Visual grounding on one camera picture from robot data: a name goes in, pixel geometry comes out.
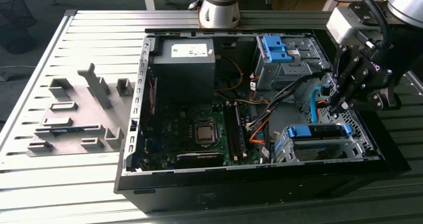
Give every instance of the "robotic arm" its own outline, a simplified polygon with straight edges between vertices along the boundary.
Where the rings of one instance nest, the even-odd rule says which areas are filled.
[[[201,26],[236,27],[236,1],[204,0]],[[350,3],[334,9],[326,28],[338,43],[330,112],[398,109],[393,88],[423,54],[423,0],[386,0],[378,5],[373,0]]]

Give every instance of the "aluminum extrusion table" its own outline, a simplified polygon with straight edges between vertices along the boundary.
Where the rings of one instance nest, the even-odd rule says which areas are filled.
[[[328,17],[324,12],[241,12],[245,28],[322,29]],[[113,194],[117,152],[26,156],[51,78],[75,73],[86,62],[105,80],[122,73],[134,78],[144,29],[196,27],[197,14],[188,11],[66,12],[0,134],[0,223],[423,223],[423,96],[410,73],[397,87],[404,107],[380,116],[412,170],[341,198],[145,215]]]

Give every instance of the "wastebasket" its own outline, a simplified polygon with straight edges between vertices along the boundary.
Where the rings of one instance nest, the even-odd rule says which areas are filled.
[[[35,23],[22,0],[0,0],[0,46],[10,54],[34,48],[34,39],[26,28]]]
[[[27,28],[35,24],[23,0],[0,0],[0,14],[17,28]]]

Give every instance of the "green circuit board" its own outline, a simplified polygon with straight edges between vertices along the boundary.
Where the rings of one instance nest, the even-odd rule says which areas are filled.
[[[240,119],[249,121],[246,104],[238,105]],[[142,160],[148,170],[173,169],[176,156],[184,152],[217,152],[224,155],[222,166],[257,164],[260,159],[260,147],[246,144],[246,157],[234,161],[229,155],[222,104],[185,106],[161,106],[156,110],[160,119],[160,135],[148,138],[145,142],[145,154]],[[194,124],[208,121],[214,124],[214,143],[208,147],[196,143]]]

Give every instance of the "ram slot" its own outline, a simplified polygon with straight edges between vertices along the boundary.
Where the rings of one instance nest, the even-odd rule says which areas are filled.
[[[246,157],[244,129],[240,122],[237,104],[225,104],[222,107],[226,143],[229,155],[234,161]]]

